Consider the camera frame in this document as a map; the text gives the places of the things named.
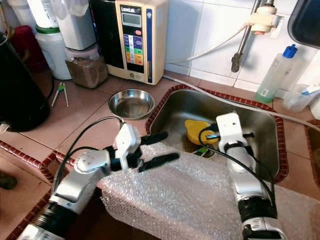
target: display screen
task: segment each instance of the display screen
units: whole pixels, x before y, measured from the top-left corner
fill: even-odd
[[[127,14],[123,13],[122,14],[122,20],[124,23],[127,24],[135,24],[135,25],[140,25],[141,24],[141,18],[139,15],[135,14]]]

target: yellow object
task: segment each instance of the yellow object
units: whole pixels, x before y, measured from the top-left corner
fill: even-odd
[[[194,121],[194,120],[188,119],[184,122],[184,126],[187,131],[188,139],[196,145],[201,145],[199,141],[199,133],[202,129],[209,127],[210,124],[207,123],[206,121]],[[206,135],[211,135],[211,134],[215,134],[215,132],[211,130],[206,130],[202,133],[201,140],[204,144],[215,144],[218,142],[217,138],[207,140]]]

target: blue bottle cap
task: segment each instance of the blue bottle cap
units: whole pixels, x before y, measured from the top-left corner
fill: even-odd
[[[296,48],[295,44],[292,44],[292,46],[287,46],[286,49],[284,50],[282,56],[287,58],[287,59],[292,59],[298,49]]]

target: black kettle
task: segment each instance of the black kettle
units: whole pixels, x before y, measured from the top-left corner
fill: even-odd
[[[25,132],[44,122],[50,106],[7,37],[0,32],[0,125]]]

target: plastic bottle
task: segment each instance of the plastic bottle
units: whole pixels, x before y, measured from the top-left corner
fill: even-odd
[[[278,53],[274,58],[271,67],[266,73],[255,98],[262,103],[269,103],[275,97],[282,81],[287,77],[296,61],[294,55],[297,52],[295,44],[287,46],[284,53]]]

